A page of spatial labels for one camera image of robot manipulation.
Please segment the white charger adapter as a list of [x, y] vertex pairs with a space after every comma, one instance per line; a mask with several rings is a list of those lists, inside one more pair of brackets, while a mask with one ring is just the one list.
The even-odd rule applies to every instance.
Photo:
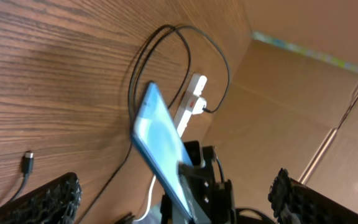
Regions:
[[207, 102], [203, 97], [192, 96], [188, 104], [188, 110], [192, 114], [201, 114], [206, 105]]

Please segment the white power strip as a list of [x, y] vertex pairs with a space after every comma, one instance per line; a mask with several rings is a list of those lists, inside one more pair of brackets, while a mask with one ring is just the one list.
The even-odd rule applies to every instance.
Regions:
[[203, 109], [206, 108], [207, 101], [201, 94], [207, 81], [206, 76], [199, 73], [193, 74], [173, 119], [179, 137], [182, 137], [190, 118], [203, 113]]

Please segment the blue smartphone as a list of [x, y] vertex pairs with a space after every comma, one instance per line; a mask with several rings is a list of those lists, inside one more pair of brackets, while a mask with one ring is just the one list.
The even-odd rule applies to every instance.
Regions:
[[180, 176], [180, 166], [191, 169], [193, 164], [154, 82], [148, 83], [144, 92], [131, 138], [180, 215], [189, 223], [209, 223], [190, 185]]

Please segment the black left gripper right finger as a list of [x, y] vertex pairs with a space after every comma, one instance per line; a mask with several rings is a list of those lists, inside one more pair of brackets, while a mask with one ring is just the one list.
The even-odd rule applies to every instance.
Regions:
[[279, 223], [358, 224], [358, 213], [292, 179], [280, 169], [268, 201]]

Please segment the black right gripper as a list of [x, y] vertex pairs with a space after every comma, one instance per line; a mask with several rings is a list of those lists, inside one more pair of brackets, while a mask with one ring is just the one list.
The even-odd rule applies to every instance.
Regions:
[[178, 165], [190, 218], [182, 215], [173, 200], [164, 194], [160, 205], [161, 223], [237, 223], [232, 183], [224, 172], [214, 146], [202, 146], [199, 141], [184, 143], [192, 166]]

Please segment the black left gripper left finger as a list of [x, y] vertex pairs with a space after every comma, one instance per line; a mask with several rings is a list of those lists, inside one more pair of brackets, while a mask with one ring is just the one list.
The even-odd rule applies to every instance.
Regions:
[[59, 178], [0, 207], [0, 224], [72, 224], [81, 203], [77, 175]]

